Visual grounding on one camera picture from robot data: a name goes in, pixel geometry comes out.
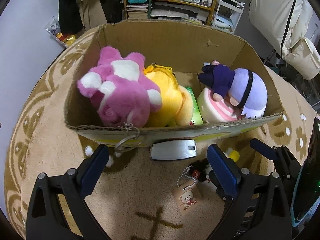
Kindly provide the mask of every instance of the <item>white cushion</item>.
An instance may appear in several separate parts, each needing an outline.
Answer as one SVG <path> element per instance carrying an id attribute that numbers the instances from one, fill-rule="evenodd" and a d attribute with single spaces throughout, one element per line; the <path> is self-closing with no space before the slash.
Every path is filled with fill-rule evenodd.
<path id="1" fill-rule="evenodd" d="M 320 57 L 312 41 L 301 38 L 283 59 L 293 66 L 305 79 L 314 78 L 320 71 Z"/>

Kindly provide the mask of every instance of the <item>carpet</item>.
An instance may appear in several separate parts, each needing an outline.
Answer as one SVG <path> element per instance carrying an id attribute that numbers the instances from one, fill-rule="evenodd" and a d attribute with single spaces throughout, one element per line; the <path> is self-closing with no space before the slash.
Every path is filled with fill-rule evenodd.
<path id="1" fill-rule="evenodd" d="M 95 29 L 81 36 L 48 68 L 25 103 L 13 131 L 5 168 L 5 202 L 10 223 L 25 237 L 28 203 L 36 177 L 63 174 L 78 167 L 85 152 L 98 144 L 67 129 L 63 106 L 71 85 L 74 65 L 82 59 Z M 304 98 L 272 70 L 284 115 L 237 137 L 207 140 L 197 144 L 197 157 L 177 162 L 154 162 L 148 148 L 121 156 L 111 149 L 114 163 L 106 167 L 85 201 L 97 221 L 113 240 L 206 239 L 219 222 L 224 203 L 212 184 L 197 183 L 203 202 L 182 216 L 172 196 L 178 177 L 191 162 L 205 158 L 207 147 L 217 143 L 223 151 L 240 153 L 239 167 L 268 175 L 273 163 L 249 146 L 258 138 L 270 146 L 285 144 L 302 163 L 307 156 L 316 112 Z M 60 196 L 67 221 L 80 234 L 65 199 Z"/>

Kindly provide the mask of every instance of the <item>yellow object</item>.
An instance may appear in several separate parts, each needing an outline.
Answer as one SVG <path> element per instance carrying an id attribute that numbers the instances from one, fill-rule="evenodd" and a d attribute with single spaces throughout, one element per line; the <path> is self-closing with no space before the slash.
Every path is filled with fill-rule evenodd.
<path id="1" fill-rule="evenodd" d="M 240 159 L 240 154 L 236 150 L 233 150 L 230 152 L 229 158 L 233 159 L 234 162 L 237 162 Z"/>
<path id="2" fill-rule="evenodd" d="M 172 119 L 167 126 L 177 126 L 177 123 L 174 119 Z"/>
<path id="3" fill-rule="evenodd" d="M 182 106 L 174 120 L 178 126 L 190 125 L 193 116 L 193 100 L 190 92 L 183 86 L 179 86 L 182 95 Z"/>
<path id="4" fill-rule="evenodd" d="M 70 47 L 76 41 L 75 35 L 69 35 L 69 36 L 63 37 L 62 33 L 58 33 L 56 38 L 58 38 L 59 42 L 65 45 L 67 48 Z"/>
<path id="5" fill-rule="evenodd" d="M 165 127 L 174 119 L 183 105 L 183 96 L 171 67 L 150 65 L 144 70 L 147 78 L 160 88 L 162 107 L 157 113 L 150 113 L 145 127 Z"/>

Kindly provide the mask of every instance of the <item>pink stuffed animal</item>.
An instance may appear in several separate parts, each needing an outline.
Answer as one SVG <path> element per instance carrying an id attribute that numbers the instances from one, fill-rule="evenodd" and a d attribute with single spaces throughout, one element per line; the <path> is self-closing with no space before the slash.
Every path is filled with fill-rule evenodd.
<path id="1" fill-rule="evenodd" d="M 144 61 L 140 53 L 122 58 L 117 49 L 104 47 L 98 65 L 78 80 L 80 93 L 90 98 L 105 126 L 143 127 L 150 111 L 161 108 L 160 89 L 144 75 Z"/>

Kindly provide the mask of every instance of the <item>bear illustration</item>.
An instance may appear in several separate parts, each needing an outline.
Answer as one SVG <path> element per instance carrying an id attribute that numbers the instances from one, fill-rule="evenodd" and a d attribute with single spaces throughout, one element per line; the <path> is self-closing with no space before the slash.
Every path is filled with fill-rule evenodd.
<path id="1" fill-rule="evenodd" d="M 193 204 L 198 202 L 193 196 L 193 190 L 191 188 L 180 195 L 179 200 L 183 203 L 183 210 L 187 210 L 188 207 L 191 207 Z"/>

